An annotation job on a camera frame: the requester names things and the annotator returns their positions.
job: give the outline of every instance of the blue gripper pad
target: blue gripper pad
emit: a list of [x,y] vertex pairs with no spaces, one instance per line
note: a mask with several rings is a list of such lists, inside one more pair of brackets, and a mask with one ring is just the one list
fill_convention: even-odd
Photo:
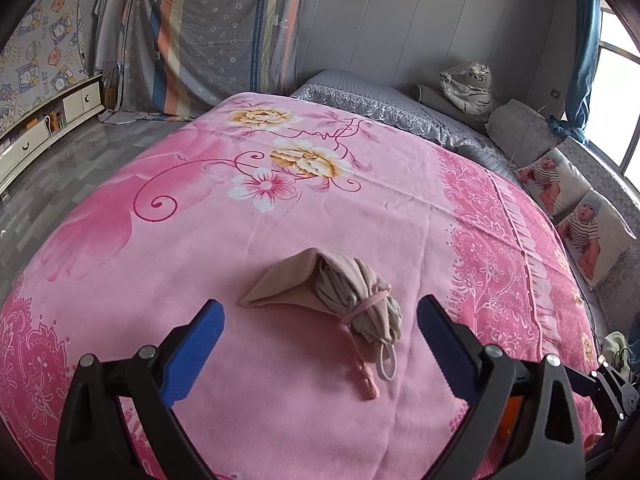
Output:
[[176,400],[185,399],[195,383],[225,327],[222,305],[209,300],[198,322],[178,346],[164,367],[164,383],[160,396],[169,408]]
[[[478,366],[460,341],[460,334],[454,331],[447,313],[439,304],[434,304],[431,297],[425,296],[418,302],[417,321],[452,393],[457,398],[466,400],[470,406],[475,404],[480,394],[476,387]],[[464,329],[468,330],[468,335],[472,338],[471,346],[475,346],[475,340],[480,351],[482,346],[471,330],[462,327]]]

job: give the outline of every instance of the blue curtain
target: blue curtain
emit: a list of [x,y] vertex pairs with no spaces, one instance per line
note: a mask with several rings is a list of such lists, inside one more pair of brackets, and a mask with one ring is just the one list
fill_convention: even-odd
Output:
[[551,116],[549,125],[553,133],[563,139],[573,137],[578,142],[587,144],[584,127],[589,119],[591,85],[598,62],[600,0],[577,0],[575,20],[574,71],[564,102],[567,120],[561,121]]

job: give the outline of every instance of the pink flower print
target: pink flower print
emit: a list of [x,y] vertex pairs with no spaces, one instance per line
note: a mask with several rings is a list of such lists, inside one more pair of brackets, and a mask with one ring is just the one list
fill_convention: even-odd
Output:
[[229,196],[236,200],[254,199],[258,211],[265,213],[276,207],[276,200],[290,200],[298,196],[295,179],[287,173],[256,168],[253,175],[239,175],[233,179],[235,187]]

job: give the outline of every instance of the tiger plush toy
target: tiger plush toy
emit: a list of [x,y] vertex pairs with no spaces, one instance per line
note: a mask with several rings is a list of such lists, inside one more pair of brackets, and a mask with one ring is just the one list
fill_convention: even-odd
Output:
[[440,85],[453,104],[479,121],[487,122],[497,107],[492,97],[491,71],[480,61],[441,72]]

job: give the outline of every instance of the bed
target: bed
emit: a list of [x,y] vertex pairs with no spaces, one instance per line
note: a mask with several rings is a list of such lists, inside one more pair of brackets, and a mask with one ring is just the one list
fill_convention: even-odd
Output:
[[[239,306],[268,267],[309,247],[357,256],[392,285],[398,373],[378,399],[354,378],[335,317]],[[415,323],[425,294],[513,357],[596,367],[562,245],[517,186],[350,112],[238,94],[114,174],[35,255],[0,314],[0,413],[51,479],[78,359],[158,344],[216,298],[225,330],[174,410],[219,478],[418,479],[466,410]],[[583,436],[598,431],[590,401],[577,407]],[[123,410],[162,478],[133,406]]]
[[[514,176],[516,166],[487,136],[459,121],[424,106],[389,86],[373,83],[344,70],[323,70],[292,95],[296,99],[325,104],[374,119],[430,140],[522,187]],[[599,294],[589,290],[581,273],[572,273],[585,304],[596,349],[611,332]]]

